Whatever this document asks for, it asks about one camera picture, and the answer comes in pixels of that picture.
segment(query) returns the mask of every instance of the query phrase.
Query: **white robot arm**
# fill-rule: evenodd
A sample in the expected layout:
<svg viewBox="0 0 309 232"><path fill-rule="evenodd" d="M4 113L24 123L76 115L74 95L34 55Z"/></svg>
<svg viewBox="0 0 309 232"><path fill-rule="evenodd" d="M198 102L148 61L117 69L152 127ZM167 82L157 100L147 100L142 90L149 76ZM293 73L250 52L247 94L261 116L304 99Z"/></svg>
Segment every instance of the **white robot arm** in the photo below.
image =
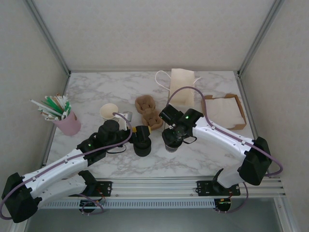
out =
<svg viewBox="0 0 309 232"><path fill-rule="evenodd" d="M189 109L183 114L173 106L167 105L160 113L160 117L170 126L162 132L162 138L168 151L175 152L182 143L187 144L186 138L193 137L214 142L239 160L238 164L219 170L214 177L213 189L218 195L242 182L252 185L261 183L271 164L271 159L252 146L270 154L265 139L258 137L256 140L252 140L233 133L213 122L208 122L202 113L194 109Z"/></svg>
<svg viewBox="0 0 309 232"><path fill-rule="evenodd" d="M248 182L252 185L261 183L271 160L251 146L269 153L267 142L263 138L259 137L253 141L213 122L210 124L202 113L193 109L183 114L171 105L167 105L160 113L160 117L170 125L169 129L162 132L168 151L175 152L182 143L187 143L186 138L194 137L222 146L239 160L238 164L221 169L215 175L211 188L217 196L224 196L227 189L238 183ZM130 137L131 131L119 130L117 122L108 120L97 133L81 142L65 157L22 177L18 173L11 175L7 180L2 199L6 199L4 202L13 221L18 223L28 219L38 208L53 200L79 193L86 196L87 193L91 194L97 187L97 182L89 171L81 170L104 158L109 149L118 146L126 139L133 143L134 151L138 156L147 156L151 151L149 128L138 126L133 131ZM231 135L237 137L237 140L231 138ZM63 180L78 171L81 171L78 175ZM20 187L12 194L12 190L17 186Z"/></svg>

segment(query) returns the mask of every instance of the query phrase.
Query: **cardboard box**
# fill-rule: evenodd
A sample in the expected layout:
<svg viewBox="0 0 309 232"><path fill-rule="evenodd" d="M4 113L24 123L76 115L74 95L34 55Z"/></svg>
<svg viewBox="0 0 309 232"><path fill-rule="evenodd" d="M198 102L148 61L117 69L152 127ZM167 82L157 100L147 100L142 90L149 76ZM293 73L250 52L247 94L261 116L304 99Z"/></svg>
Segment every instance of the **cardboard box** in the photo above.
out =
<svg viewBox="0 0 309 232"><path fill-rule="evenodd" d="M226 94L226 96L224 98L235 98L237 106L238 106L239 111L240 111L240 114L241 114L241 116L242 116L242 118L243 118L243 120L245 122L244 124L237 124L237 125L235 125L235 127L227 128L227 129L233 130L233 131L244 129L245 126L247 125L247 121L246 121L246 116L245 116L245 113L244 113L244 111L242 109L242 106L241 106L241 103L240 103L240 100L239 100L238 96L236 94L228 93L228 94ZM204 107L204 101L205 100L211 100L211 99L217 99L217 98L213 98L212 95L206 95L206 96L204 96L204 99L202 99L201 104L202 104L202 109L203 109L203 114L204 115L206 113L206 110L205 110L205 107Z"/></svg>

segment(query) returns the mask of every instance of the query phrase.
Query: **white paper cup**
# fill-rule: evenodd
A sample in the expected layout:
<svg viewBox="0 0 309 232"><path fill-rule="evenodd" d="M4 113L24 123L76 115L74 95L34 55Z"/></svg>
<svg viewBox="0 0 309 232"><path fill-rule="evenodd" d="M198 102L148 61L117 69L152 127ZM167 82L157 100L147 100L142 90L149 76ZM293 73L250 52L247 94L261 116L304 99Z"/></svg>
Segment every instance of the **white paper cup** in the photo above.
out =
<svg viewBox="0 0 309 232"><path fill-rule="evenodd" d="M118 122L119 118L112 115L114 112L116 113L118 112L118 107L112 103L105 104L100 109L100 115L102 119L104 120L104 122L106 120L115 120Z"/></svg>

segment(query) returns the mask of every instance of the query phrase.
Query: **metal frame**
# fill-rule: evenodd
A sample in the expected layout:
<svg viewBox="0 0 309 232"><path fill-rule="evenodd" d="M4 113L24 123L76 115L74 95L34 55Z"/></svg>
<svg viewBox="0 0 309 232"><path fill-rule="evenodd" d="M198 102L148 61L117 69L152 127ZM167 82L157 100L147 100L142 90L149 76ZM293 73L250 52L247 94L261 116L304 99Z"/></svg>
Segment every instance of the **metal frame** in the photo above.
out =
<svg viewBox="0 0 309 232"><path fill-rule="evenodd" d="M47 44L54 53L57 61L62 67L63 71L67 75L68 79L63 91L66 92L68 87L69 78L71 71L69 70L58 46L56 45L51 33L48 31L46 24L44 23L38 9L33 0L23 0L27 8L29 9L33 19L37 23L42 35L46 39ZM261 28L259 29L249 51L246 54L244 61L242 62L239 71L235 74L237 84L240 90L240 94L243 99L244 107L246 109L249 124L251 126L254 138L257 137L257 130L254 124L253 116L248 104L245 89L241 81L241 77L249 66L252 58L254 57L259 45L261 44L263 38L265 37L270 25L272 24L274 18L279 12L280 7L284 3L284 0L275 0L271 6ZM48 144L44 153L42 164L45 165L48 159L48 154L51 148L53 137L55 134L55 125L51 129L51 133L48 139ZM198 197L195 193L195 184L197 180L210 180L212 177L175 177L175 178L110 178L110 179L100 179L100 180L111 180L114 182L112 196L109 198L113 201L126 201L126 200L140 200L140 199L155 199L157 197L163 199L210 199L207 197ZM265 178L260 186L250 186L248 185L250 197L273 197L278 212L278 217L280 219L282 229L284 232L297 232L300 231L297 227L290 206L285 198L282 183L279 178L268 179ZM242 194L240 198L244 198L244 189L240 186L240 191ZM62 201L71 201L74 198L66 198ZM16 224L12 224L11 232L23 231L27 221L20 223L22 226L18 227Z"/></svg>
<svg viewBox="0 0 309 232"><path fill-rule="evenodd" d="M274 21L277 13L279 12L279 9L281 8L282 4L284 3L284 0L275 0L272 4L261 28L259 29L251 47L249 48L249 51L247 52L247 55L245 59L243 60L240 68L239 68L239 76L242 77L244 72L246 71L247 67L249 66L253 56L255 55L258 47L260 46L262 40L264 39L270 25Z"/></svg>
<svg viewBox="0 0 309 232"><path fill-rule="evenodd" d="M59 62L60 66L62 67L63 71L67 75L67 77L70 77L71 71L69 70L61 52L58 49L58 46L56 45L51 33L49 32L46 24L44 23L35 3L33 0L23 0L27 8L29 9L34 21L37 23L40 31L42 32L42 35L46 39L47 44L49 45L50 49L54 53L57 61Z"/></svg>
<svg viewBox="0 0 309 232"><path fill-rule="evenodd" d="M251 112L251 109L250 109L250 106L249 106L249 103L248 103L247 95L246 95L242 80L239 77L237 72L234 72L234 75L235 75L235 78L236 78L238 89L240 91L240 95L241 95L241 98L242 98L243 105L244 105L246 113L247 113L247 117L248 117L248 121L249 121L249 125L251 127L253 137L254 137L254 139L256 139L258 137L257 129L256 129L256 125L254 123L253 115L252 115L252 112Z"/></svg>
<svg viewBox="0 0 309 232"><path fill-rule="evenodd" d="M111 196L106 198L105 207L112 208L213 208L214 199L226 196L199 197L197 181L212 180L208 176L162 177L162 178L98 178L98 181L112 181ZM284 197L280 178L265 178L259 186L247 184L250 198ZM246 190L239 185L241 195ZM44 206L45 209L79 208L81 197L67 197Z"/></svg>

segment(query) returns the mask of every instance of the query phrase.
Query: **white marble surface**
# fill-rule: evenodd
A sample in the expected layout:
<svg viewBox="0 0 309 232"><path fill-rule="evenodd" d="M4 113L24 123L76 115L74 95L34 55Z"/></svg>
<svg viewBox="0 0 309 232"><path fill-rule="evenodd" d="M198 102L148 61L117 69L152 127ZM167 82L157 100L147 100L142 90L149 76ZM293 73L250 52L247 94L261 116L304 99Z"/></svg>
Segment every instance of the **white marble surface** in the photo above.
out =
<svg viewBox="0 0 309 232"><path fill-rule="evenodd" d="M106 103L114 103L119 112L132 111L132 125L141 125L141 115L134 101L137 97L149 94L156 102L156 109L162 110L167 102L168 91L158 86L155 72L103 72L73 73L68 87L68 97L72 109L82 123L75 136L69 137L57 129L47 163L61 158L74 149L81 141L97 132L102 124L99 109ZM196 82L204 95L223 97L226 93L237 94L239 89L232 71L195 72ZM160 82L169 86L169 78L159 74ZM195 94L195 108L201 111L200 96ZM215 175L222 168L237 163L234 157L217 145L197 140L191 145L182 145L177 152L165 150L161 137L163 127L150 135L152 151L147 157L138 157L133 146L121 154L107 154L106 158L89 167L91 173L99 177L163 177ZM246 137L253 137L250 126L235 131Z"/></svg>

